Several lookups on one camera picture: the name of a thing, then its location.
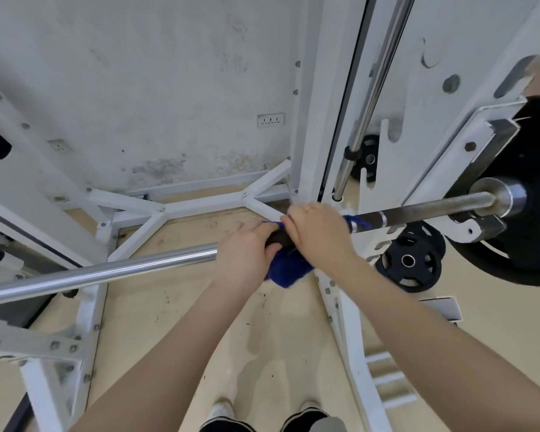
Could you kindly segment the large black weight plate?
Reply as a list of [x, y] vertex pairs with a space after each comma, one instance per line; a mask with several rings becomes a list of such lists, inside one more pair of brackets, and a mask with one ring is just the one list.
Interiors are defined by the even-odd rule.
[[527, 192], [525, 210], [504, 219], [507, 229], [485, 242], [450, 245], [481, 271], [511, 283], [540, 287], [540, 95], [516, 114], [516, 136], [481, 174], [511, 177]]

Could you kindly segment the blue cleaning cloth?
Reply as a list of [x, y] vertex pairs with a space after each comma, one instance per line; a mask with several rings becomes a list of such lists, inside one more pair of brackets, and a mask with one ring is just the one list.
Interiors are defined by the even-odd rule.
[[[363, 219], [362, 216], [344, 215], [350, 233], [360, 233], [379, 228], [383, 223], [377, 215], [373, 219]], [[294, 242], [286, 232], [282, 222], [275, 222], [279, 226], [272, 232], [265, 243], [280, 244], [281, 249], [275, 254], [268, 269], [265, 280], [271, 280], [280, 287], [287, 289], [298, 280], [308, 275], [314, 267], [304, 258], [296, 248]]]

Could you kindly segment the person's left black trouser leg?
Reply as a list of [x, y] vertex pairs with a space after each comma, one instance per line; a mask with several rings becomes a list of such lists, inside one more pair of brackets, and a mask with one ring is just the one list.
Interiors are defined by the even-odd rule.
[[257, 432], [244, 421], [231, 419], [227, 416], [217, 416], [205, 421], [199, 432]]

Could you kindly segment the person's left forearm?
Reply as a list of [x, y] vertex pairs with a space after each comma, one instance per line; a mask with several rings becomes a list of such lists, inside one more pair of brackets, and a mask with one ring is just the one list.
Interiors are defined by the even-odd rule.
[[178, 432], [211, 356], [262, 283], [213, 281], [70, 432]]

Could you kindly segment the person's black trouser leg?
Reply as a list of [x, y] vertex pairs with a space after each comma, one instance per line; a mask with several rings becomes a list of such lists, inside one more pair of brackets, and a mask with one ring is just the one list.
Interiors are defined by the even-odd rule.
[[280, 432], [348, 432], [344, 422], [319, 408], [309, 407], [291, 415]]
[[257, 432], [244, 421], [231, 419], [227, 416], [217, 416], [205, 421], [199, 432]]

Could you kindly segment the white bar carriage bracket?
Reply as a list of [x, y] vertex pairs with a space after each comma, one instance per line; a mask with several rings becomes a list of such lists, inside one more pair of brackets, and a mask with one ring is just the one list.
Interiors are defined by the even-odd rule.
[[468, 193], [495, 157], [519, 131], [514, 116], [526, 104], [517, 101], [478, 108], [405, 201], [405, 205]]

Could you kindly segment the person's left hand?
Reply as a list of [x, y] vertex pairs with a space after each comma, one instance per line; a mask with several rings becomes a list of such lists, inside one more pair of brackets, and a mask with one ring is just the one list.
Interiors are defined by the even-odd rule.
[[248, 299], [264, 282], [266, 240], [279, 226], [253, 219], [237, 222], [217, 245], [211, 286], [231, 299]]

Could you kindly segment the small black grip weight plate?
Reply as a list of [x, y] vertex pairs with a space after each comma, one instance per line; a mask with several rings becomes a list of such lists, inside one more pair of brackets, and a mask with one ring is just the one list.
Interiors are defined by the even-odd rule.
[[429, 240], [414, 234], [400, 236], [376, 261], [376, 270], [408, 293], [422, 293], [437, 284], [444, 254]]
[[356, 161], [351, 171], [351, 177], [360, 181], [361, 172], [366, 170], [366, 180], [368, 183], [374, 183], [377, 174], [378, 152], [380, 136], [368, 134], [364, 136], [361, 144], [361, 157]]
[[411, 233], [426, 240], [432, 245], [440, 260], [446, 254], [446, 242], [444, 236], [432, 225], [423, 220], [409, 223], [403, 230], [404, 233]]

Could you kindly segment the white steel rack frame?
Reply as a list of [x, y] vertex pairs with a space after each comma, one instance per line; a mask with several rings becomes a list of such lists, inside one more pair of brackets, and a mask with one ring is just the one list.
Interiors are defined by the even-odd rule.
[[174, 219], [276, 221], [267, 200], [404, 204], [474, 111], [524, 96], [540, 0], [415, 0], [366, 130], [376, 180], [334, 202], [396, 3], [0, 0], [0, 232], [75, 269]]

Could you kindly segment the person's left white shoe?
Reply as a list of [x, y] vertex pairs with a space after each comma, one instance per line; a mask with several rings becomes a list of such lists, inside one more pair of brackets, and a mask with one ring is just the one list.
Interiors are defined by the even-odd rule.
[[218, 399], [214, 405], [212, 406], [209, 415], [208, 420], [212, 420], [218, 417], [223, 417], [227, 419], [235, 419], [235, 412], [233, 405], [231, 401], [226, 398], [222, 397]]

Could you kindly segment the chrome barbell bar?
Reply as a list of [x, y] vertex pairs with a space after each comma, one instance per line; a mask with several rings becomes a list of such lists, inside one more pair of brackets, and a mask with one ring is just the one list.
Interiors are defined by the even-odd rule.
[[[372, 211], [354, 217], [346, 215], [345, 218], [350, 233], [360, 233], [470, 211], [482, 217], [511, 217], [522, 212], [526, 202], [526, 187], [517, 179], [488, 177], [477, 180], [465, 195]], [[216, 257], [217, 246], [211, 243], [0, 283], [0, 304], [211, 261]]]

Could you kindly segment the chrome vertical guide rod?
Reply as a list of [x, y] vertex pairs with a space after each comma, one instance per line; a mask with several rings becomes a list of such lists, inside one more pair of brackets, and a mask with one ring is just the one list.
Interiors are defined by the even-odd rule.
[[[375, 70], [373, 71], [363, 110], [360, 114], [359, 129], [352, 144], [350, 144], [353, 150], [357, 150], [362, 145], [363, 138], [366, 135], [366, 130], [373, 116], [375, 106], [380, 97], [383, 84], [414, 2], [415, 0], [397, 0], [388, 31], [386, 32], [378, 60], [375, 64]], [[346, 159], [343, 160], [331, 196], [332, 201], [340, 202], [342, 200], [354, 164], [355, 162], [349, 162]]]

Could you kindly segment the person's right hand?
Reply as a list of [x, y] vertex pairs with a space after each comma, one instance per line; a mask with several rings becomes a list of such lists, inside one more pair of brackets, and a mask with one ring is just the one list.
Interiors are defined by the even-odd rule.
[[337, 213], [338, 225], [330, 229], [295, 230], [285, 227], [304, 258], [334, 280], [357, 266], [359, 261], [348, 225]]

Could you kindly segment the person's right forearm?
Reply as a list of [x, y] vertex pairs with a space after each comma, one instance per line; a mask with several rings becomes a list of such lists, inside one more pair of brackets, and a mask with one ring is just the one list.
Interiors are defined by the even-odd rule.
[[358, 256], [314, 265], [367, 317], [411, 385], [452, 432], [540, 432], [540, 387]]

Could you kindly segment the person's right black trouser leg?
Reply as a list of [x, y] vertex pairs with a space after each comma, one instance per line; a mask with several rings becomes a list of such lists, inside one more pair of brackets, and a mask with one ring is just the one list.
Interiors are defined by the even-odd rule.
[[348, 432], [344, 422], [319, 408], [309, 407], [291, 415], [280, 432]]

